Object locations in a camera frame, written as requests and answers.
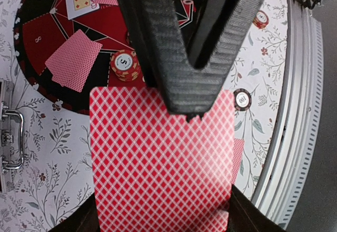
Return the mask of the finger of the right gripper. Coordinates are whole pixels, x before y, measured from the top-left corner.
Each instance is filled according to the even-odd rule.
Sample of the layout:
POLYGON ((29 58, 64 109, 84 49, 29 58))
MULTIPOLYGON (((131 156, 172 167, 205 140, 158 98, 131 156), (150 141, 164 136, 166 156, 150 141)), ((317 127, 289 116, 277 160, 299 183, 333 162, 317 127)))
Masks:
POLYGON ((146 81, 155 79, 169 113, 203 116, 196 70, 187 59, 174 0, 118 0, 146 81))
POLYGON ((190 111, 208 111, 264 0, 207 0, 189 45, 190 111))

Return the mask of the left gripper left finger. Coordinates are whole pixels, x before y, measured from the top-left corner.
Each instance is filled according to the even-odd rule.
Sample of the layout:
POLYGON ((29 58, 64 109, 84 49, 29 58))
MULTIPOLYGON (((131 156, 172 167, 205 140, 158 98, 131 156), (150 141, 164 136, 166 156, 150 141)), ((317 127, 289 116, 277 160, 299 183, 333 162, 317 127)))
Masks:
POLYGON ((73 214, 50 230, 54 231, 101 231, 94 194, 73 214))

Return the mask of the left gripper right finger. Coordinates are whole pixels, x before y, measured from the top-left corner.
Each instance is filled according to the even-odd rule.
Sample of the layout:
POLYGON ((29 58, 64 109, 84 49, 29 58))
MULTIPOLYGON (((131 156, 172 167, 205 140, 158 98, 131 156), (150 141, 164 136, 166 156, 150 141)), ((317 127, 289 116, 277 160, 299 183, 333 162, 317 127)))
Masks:
POLYGON ((230 232, 285 232, 264 216, 246 196, 232 185, 227 230, 230 232))

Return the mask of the orange red chip stack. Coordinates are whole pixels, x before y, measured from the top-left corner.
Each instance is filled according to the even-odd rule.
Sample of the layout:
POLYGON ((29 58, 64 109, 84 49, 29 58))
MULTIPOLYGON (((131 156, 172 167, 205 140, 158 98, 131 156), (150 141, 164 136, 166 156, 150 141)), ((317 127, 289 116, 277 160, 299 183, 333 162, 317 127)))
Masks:
POLYGON ((259 10, 253 19, 253 24, 258 29, 265 29, 268 26, 269 22, 270 22, 269 17, 262 10, 259 10))

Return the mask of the red chips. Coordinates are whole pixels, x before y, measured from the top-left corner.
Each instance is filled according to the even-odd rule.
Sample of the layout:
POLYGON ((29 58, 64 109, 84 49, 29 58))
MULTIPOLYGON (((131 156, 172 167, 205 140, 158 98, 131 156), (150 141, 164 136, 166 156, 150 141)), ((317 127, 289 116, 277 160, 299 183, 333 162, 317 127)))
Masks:
POLYGON ((111 58, 110 66, 116 77, 123 82, 136 80, 141 72, 136 52, 128 49, 116 52, 111 58))

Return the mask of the red backed card deck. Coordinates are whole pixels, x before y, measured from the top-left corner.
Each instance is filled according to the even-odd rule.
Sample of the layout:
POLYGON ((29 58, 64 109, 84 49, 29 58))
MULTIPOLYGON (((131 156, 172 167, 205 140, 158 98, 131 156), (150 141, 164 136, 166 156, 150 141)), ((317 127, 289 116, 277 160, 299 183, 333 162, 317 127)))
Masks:
POLYGON ((101 231, 226 231, 233 94, 187 121, 155 89, 96 87, 90 138, 101 231))

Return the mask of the black brown chip stack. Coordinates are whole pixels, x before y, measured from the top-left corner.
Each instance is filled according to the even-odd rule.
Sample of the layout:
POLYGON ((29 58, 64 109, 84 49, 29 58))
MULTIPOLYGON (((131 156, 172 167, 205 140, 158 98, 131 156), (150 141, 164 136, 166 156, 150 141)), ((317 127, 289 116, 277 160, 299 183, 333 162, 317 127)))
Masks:
POLYGON ((237 111, 247 111, 252 104, 251 94, 244 88, 237 89, 234 94, 234 108, 237 111))

